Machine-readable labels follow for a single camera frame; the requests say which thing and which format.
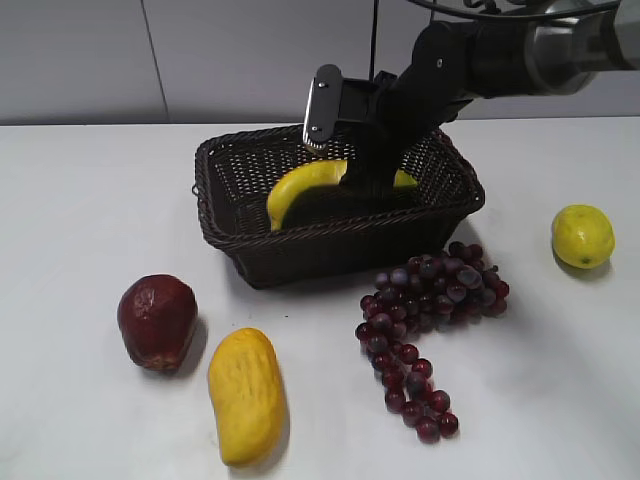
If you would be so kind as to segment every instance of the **white table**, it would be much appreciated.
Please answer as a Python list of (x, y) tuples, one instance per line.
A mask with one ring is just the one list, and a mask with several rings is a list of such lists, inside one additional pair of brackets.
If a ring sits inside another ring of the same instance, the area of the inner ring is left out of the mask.
[[(365, 276), (254, 291), (202, 239), (194, 151), (251, 128), (0, 128), (2, 480), (243, 476), (220, 462), (206, 382), (242, 326), (272, 339), (290, 406), (288, 448), (264, 477), (638, 478), (640, 118), (446, 126), (487, 190), (455, 237), (481, 239), (512, 296), (503, 319), (420, 340), (461, 421), (436, 446), (386, 412), (360, 356)], [(580, 202), (609, 214), (618, 246), (579, 279), (549, 234)], [(193, 287), (208, 327), (191, 375), (146, 374), (124, 350), (118, 300), (155, 272)]]

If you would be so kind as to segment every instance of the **white wall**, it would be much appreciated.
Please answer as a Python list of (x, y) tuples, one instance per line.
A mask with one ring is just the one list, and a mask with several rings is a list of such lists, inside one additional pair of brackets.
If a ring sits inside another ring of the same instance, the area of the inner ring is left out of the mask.
[(164, 121), (139, 0), (0, 1), (0, 124)]
[[(318, 66), (366, 76), (372, 4), (144, 0), (160, 83), (141, 0), (0, 0), (0, 124), (299, 121)], [(404, 0), (380, 13), (378, 67), (399, 73), (428, 13)], [(638, 93), (640, 72), (610, 73), (462, 116), (638, 115)]]

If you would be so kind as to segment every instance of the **yellow banana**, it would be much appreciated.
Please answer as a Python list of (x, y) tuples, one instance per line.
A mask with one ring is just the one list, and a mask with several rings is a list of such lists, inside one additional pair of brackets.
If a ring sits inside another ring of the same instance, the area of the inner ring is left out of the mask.
[[(311, 187), (337, 185), (347, 171), (346, 160), (318, 160), (288, 172), (271, 189), (267, 212), (271, 230), (280, 230), (287, 210), (302, 192)], [(406, 172), (398, 170), (394, 187), (414, 187), (418, 182)]]

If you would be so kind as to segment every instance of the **wicker basket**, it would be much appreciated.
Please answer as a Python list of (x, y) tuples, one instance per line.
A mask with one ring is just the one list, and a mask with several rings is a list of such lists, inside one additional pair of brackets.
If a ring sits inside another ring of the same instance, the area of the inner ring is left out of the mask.
[[(208, 140), (196, 153), (193, 191), (204, 238), (231, 257), (254, 288), (387, 267), (437, 251), (484, 205), (473, 168), (438, 130), (402, 160), (401, 168), (418, 181), (411, 208), (271, 232), (269, 192), (285, 173), (317, 160), (301, 137), (301, 126), (242, 132)], [(355, 152), (342, 130), (328, 158)]]

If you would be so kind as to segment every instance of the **lemon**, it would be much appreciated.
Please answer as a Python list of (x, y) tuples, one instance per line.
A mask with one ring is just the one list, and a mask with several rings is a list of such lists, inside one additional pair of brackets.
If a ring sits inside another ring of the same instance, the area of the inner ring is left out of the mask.
[(616, 238), (607, 216), (590, 205), (569, 205), (553, 219), (553, 250), (577, 268), (602, 265), (613, 253)]

